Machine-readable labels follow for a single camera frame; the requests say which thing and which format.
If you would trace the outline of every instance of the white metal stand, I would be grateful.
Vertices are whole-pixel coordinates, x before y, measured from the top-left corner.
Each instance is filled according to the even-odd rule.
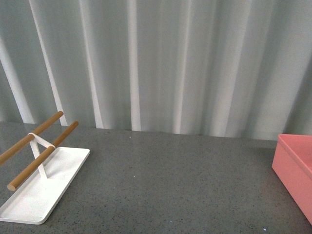
[[[34,135],[30,142],[34,157],[40,155],[38,143],[51,143]],[[0,208],[0,221],[44,223],[90,153],[89,149],[58,147]]]

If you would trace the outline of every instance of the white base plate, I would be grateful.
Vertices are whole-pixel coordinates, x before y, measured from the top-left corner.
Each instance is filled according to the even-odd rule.
[[[47,178],[36,170],[0,208],[0,221],[44,223],[89,153],[88,149],[56,148],[43,163]]]

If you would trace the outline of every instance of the pink box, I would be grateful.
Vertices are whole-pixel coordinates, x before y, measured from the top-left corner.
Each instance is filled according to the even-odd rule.
[[[280,134],[272,167],[312,224],[312,136]]]

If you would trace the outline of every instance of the drying rack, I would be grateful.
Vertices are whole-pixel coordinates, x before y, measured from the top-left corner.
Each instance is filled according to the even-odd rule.
[[[0,156],[0,165],[30,143],[35,160],[7,188],[15,191],[0,208],[0,221],[27,224],[44,223],[75,175],[87,159],[90,150],[58,147],[78,126],[72,123],[52,144],[38,135],[63,115],[59,111]],[[40,153],[38,144],[46,149]]]

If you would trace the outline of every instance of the pink container rim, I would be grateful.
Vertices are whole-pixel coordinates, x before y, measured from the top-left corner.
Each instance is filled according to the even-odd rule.
[[[289,146],[288,141],[292,138],[309,138],[312,142],[312,136],[309,135],[294,135],[294,134],[279,134],[277,142],[289,153],[298,166],[312,179],[312,168],[301,159],[301,157]]]

